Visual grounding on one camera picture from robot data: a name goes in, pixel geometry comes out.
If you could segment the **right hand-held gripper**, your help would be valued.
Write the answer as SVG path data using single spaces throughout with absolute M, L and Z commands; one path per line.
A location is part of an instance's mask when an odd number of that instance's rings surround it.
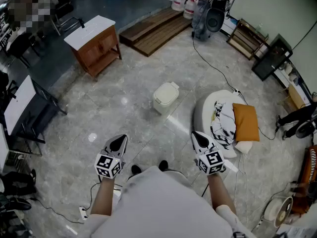
M 206 175 L 223 173 L 226 170 L 238 172 L 238 168 L 224 158 L 222 152 L 215 146 L 211 136 L 200 131 L 192 131 L 191 138 L 193 148 L 196 151 L 194 161 Z

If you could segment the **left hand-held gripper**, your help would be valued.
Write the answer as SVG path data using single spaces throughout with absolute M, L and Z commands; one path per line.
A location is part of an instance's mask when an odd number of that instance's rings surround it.
M 106 142 L 104 150 L 97 154 L 95 160 L 97 175 L 114 179 L 120 173 L 125 165 L 122 156 L 126 151 L 127 142 L 126 134 L 114 136 Z

